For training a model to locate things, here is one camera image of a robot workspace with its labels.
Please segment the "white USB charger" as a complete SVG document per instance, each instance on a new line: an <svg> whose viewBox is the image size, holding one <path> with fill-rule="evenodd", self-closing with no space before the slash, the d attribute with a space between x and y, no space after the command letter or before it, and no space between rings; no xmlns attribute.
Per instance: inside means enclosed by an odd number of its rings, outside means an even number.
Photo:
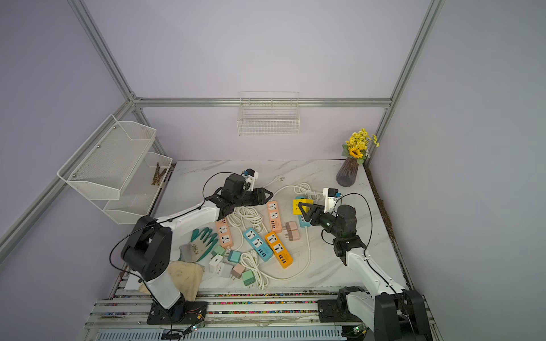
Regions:
<svg viewBox="0 0 546 341"><path fill-rule="evenodd" d="M223 255L221 254L214 255L208 264L210 273L212 274L216 273L216 271L220 268L222 264L223 264Z"/></svg>

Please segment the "short pink power strip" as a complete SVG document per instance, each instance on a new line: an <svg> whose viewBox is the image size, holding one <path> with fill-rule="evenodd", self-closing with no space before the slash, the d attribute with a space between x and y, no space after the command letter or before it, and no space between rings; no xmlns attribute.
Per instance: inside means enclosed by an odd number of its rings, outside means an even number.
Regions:
<svg viewBox="0 0 546 341"><path fill-rule="evenodd" d="M233 247L233 237L226 218L216 222L216 231L218 234L218 241L224 249Z"/></svg>

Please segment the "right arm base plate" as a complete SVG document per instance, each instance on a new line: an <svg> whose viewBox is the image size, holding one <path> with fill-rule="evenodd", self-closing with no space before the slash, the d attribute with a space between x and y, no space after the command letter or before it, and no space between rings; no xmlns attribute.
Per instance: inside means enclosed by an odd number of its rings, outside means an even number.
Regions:
<svg viewBox="0 0 546 341"><path fill-rule="evenodd" d="M361 320L349 312L346 298L338 294L335 299L317 301L318 319L321 323L356 323Z"/></svg>

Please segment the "bright green plug adapter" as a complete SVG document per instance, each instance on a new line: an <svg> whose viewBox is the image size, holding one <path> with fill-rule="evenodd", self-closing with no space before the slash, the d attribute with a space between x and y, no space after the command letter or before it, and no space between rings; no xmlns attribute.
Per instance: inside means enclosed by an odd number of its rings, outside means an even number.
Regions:
<svg viewBox="0 0 546 341"><path fill-rule="evenodd" d="M245 286L251 286L251 285L253 285L253 284L256 282L256 278L255 278L254 272L251 271L251 270L247 270L247 271L243 272L243 274L242 274L242 280L243 280L243 284L244 284Z"/></svg>

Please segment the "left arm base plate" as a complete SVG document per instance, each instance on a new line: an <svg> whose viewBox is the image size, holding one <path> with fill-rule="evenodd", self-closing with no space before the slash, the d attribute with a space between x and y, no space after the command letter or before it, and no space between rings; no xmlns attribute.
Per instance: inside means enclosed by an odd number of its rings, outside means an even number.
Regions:
<svg viewBox="0 0 546 341"><path fill-rule="evenodd" d="M207 313L208 303L205 301L184 301L176 303L173 307L163 308L156 301L152 302L152 307L146 320L147 325L196 325L201 322Z"/></svg>

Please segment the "green coated work glove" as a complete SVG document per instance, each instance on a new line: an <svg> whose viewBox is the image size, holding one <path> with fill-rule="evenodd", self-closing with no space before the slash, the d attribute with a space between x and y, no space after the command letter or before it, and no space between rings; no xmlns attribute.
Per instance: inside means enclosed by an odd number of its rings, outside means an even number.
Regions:
<svg viewBox="0 0 546 341"><path fill-rule="evenodd" d="M218 243L218 234L209 227L195 229L191 241L179 247L179 261L197 263L207 256Z"/></svg>

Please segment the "beige cloth glove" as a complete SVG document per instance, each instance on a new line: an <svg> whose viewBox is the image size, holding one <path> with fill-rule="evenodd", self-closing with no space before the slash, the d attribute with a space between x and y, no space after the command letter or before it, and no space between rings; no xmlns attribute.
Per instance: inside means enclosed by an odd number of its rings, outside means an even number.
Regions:
<svg viewBox="0 0 546 341"><path fill-rule="evenodd" d="M171 308L180 298L196 300L203 273L201 265L173 261L157 278L140 284L139 291L153 295L164 308Z"/></svg>

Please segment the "teal power strip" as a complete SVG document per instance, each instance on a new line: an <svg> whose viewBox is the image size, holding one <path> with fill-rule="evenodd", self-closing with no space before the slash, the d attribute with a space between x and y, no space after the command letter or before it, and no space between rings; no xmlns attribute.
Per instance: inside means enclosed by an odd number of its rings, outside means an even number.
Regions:
<svg viewBox="0 0 546 341"><path fill-rule="evenodd" d="M298 203L313 203L313 200L308 199L308 198L306 198L304 196L295 197L295 199L293 201L293 213L294 214L296 214L296 212L299 211ZM297 215L297 217L299 219L299 226L301 228L307 228L307 227L311 226L311 224L309 222L304 220L304 217L303 217L302 214Z"/></svg>

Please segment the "dusty pink plug adapter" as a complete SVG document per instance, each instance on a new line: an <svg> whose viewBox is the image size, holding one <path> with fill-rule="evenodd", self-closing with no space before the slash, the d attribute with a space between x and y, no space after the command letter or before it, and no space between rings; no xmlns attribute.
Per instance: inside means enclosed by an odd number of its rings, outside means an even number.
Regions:
<svg viewBox="0 0 546 341"><path fill-rule="evenodd" d="M234 265L234 267L230 271L230 275L233 278L240 279L242 275L245 273L245 271L246 271L246 268L241 263L237 263L236 265Z"/></svg>

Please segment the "yellow artificial flower bouquet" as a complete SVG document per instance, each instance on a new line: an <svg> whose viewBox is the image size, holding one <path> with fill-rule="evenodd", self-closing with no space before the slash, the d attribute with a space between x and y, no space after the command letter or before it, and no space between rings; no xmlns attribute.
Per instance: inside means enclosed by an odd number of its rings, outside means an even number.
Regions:
<svg viewBox="0 0 546 341"><path fill-rule="evenodd" d="M342 145L342 156L356 160L357 164L363 165L371 155L371 146L378 148L379 139L374 134L369 134L364 128L352 133L350 138Z"/></svg>

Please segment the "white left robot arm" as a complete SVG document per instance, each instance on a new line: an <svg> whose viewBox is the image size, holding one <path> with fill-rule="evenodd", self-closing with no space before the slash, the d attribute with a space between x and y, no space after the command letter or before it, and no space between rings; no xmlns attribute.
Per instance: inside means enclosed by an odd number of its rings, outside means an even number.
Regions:
<svg viewBox="0 0 546 341"><path fill-rule="evenodd" d="M165 310L183 302L182 293L168 273L169 264L182 255L178 243L191 234L190 258L192 262L199 262L220 240L213 229L217 222L237 207L264 205L274 196L266 188L255 186L258 173L252 169L241 174L228 172L227 175L224 185L212 195L204 196L200 204L166 217L145 215L139 218L122 248L124 262Z"/></svg>

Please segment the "purple ribbed glass vase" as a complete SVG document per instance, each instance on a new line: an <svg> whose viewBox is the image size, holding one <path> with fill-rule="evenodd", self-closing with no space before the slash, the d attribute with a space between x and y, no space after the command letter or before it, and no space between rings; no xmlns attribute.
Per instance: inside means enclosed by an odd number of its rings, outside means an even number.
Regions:
<svg viewBox="0 0 546 341"><path fill-rule="evenodd" d="M342 187L351 187L356 182L358 169L358 160L347 158L336 175L337 183Z"/></svg>

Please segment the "teal plug adapter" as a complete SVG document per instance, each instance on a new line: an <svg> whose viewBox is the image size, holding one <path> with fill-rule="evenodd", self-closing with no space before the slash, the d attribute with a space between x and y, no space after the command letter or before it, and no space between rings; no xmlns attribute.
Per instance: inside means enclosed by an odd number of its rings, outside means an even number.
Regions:
<svg viewBox="0 0 546 341"><path fill-rule="evenodd" d="M242 254L239 251L231 250L227 255L227 261L233 264L237 264L240 262L241 255Z"/></svg>

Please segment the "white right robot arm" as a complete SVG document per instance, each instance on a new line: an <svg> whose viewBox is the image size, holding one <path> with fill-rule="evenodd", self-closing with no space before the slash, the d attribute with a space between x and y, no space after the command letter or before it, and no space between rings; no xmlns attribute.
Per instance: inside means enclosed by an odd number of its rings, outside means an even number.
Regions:
<svg viewBox="0 0 546 341"><path fill-rule="evenodd" d="M322 205L300 203L304 220L334 236L335 255L361 281L339 290L336 300L320 300L322 323L362 322L376 340L432 340L432 331L419 292L398 284L367 254L356 232L355 208L341 205L329 213Z"/></svg>

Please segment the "orange power strip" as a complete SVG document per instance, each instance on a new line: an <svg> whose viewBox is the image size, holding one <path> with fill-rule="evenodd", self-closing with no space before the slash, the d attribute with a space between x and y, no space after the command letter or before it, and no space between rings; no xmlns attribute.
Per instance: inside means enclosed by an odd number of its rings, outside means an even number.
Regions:
<svg viewBox="0 0 546 341"><path fill-rule="evenodd" d="M275 232L270 232L265 235L265 240L273 251L274 256L280 263L283 269L290 267L293 263L293 258L288 250L284 247L282 241Z"/></svg>

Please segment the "brown sticks on shelf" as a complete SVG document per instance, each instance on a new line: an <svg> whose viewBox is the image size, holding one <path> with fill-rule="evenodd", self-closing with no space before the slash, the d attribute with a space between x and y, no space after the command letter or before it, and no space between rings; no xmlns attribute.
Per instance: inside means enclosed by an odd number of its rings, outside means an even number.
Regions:
<svg viewBox="0 0 546 341"><path fill-rule="evenodd" d="M155 170L155 173L154 173L154 177L153 177L153 181L152 181L152 185L153 186L160 186L161 184L161 181L162 181L162 178L164 177L164 175L166 174L168 169L163 169L159 163L156 164L156 170Z"/></svg>

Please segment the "beige plug adapter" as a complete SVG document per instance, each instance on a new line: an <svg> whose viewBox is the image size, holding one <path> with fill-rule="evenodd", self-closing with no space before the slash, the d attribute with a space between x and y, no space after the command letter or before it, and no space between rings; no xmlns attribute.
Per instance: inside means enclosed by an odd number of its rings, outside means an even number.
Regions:
<svg viewBox="0 0 546 341"><path fill-rule="evenodd" d="M285 228L287 231L296 231L299 227L295 221L290 221L285 224Z"/></svg>
<svg viewBox="0 0 546 341"><path fill-rule="evenodd" d="M300 235L298 230L287 231L287 237L288 237L289 241L291 241L291 242L298 241L298 240L301 239L301 235Z"/></svg>

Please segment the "grey white plug adapter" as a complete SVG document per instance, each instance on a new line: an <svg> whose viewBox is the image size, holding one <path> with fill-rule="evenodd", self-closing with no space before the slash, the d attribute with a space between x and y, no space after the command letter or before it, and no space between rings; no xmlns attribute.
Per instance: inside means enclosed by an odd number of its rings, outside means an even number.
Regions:
<svg viewBox="0 0 546 341"><path fill-rule="evenodd" d="M222 278L229 278L231 276L231 271L233 266L226 263L220 263L216 269L216 275Z"/></svg>

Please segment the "white mesh two-tier shelf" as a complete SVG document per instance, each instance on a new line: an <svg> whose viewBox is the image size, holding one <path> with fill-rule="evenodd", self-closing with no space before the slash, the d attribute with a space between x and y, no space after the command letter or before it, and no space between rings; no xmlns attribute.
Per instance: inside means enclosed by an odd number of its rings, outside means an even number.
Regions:
<svg viewBox="0 0 546 341"><path fill-rule="evenodd" d="M172 165L155 153L156 129L111 115L58 170L57 176L114 223L134 225L148 215ZM156 164L168 169L160 186Z"/></svg>

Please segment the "yellow cube socket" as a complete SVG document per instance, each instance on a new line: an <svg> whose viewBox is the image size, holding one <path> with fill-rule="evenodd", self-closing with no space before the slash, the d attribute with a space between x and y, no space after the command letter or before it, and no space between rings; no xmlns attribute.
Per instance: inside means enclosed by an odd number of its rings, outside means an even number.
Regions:
<svg viewBox="0 0 546 341"><path fill-rule="evenodd" d="M292 202L292 212L294 215L303 215L309 211L309 206L313 204L312 199L305 197L296 197Z"/></svg>

